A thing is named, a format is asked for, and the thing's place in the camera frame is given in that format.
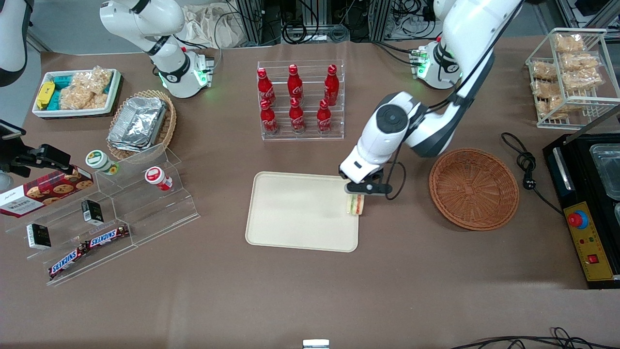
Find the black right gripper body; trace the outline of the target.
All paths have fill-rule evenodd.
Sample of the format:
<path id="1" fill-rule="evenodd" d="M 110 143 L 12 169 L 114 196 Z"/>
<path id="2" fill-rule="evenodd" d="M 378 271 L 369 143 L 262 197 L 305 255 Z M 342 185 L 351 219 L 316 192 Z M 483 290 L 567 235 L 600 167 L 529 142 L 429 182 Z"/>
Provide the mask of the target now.
<path id="1" fill-rule="evenodd" d="M 47 150 L 47 145 L 41 145 L 39 148 L 2 145 L 0 148 L 0 170 L 21 177 L 29 177 L 31 168 L 45 168 L 45 162 L 37 156 Z"/>

